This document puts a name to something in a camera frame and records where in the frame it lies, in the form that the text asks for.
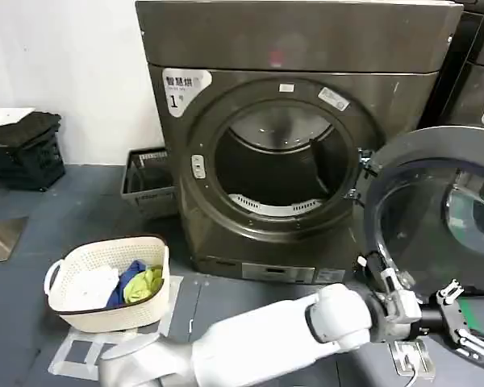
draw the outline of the floor mat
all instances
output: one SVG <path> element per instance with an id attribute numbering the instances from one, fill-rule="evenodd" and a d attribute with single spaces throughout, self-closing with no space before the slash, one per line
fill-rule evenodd
<path id="1" fill-rule="evenodd" d="M 0 220 L 0 262 L 8 260 L 28 218 Z"/>

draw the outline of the basket handle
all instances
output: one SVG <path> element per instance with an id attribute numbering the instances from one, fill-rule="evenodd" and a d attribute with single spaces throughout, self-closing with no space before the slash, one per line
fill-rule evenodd
<path id="1" fill-rule="evenodd" d="M 57 262 L 54 262 L 50 269 L 47 271 L 47 274 L 45 275 L 45 282 L 43 283 L 43 290 L 45 294 L 50 294 L 50 282 L 52 282 L 52 276 L 54 275 L 56 269 L 59 268 L 62 263 L 63 260 L 58 260 Z"/>

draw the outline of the dark gray machine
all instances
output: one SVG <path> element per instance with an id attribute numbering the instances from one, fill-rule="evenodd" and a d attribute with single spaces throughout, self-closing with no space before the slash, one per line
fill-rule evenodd
<path id="1" fill-rule="evenodd" d="M 196 267 L 341 281 L 369 154 L 416 128 L 462 6 L 137 2 Z"/>
<path id="2" fill-rule="evenodd" d="M 421 127 L 484 127 L 484 0 L 457 2 L 464 5 L 465 11 L 423 113 Z"/>

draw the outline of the metal basket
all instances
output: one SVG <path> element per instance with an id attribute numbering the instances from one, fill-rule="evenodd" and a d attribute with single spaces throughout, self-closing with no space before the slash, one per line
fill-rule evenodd
<path id="1" fill-rule="evenodd" d="M 163 218 L 177 214 L 167 151 L 164 148 L 130 151 L 121 194 L 144 218 Z"/>

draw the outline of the blue clothing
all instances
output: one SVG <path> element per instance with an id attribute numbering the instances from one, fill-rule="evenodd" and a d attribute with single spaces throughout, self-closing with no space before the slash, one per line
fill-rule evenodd
<path id="1" fill-rule="evenodd" d="M 119 283 L 116 285 L 113 293 L 111 293 L 110 299 L 107 300 L 106 308 L 115 308 L 125 304 L 123 300 L 123 288 L 127 286 L 136 274 L 144 272 L 146 268 L 147 266 L 143 262 L 135 260 L 120 276 Z"/>

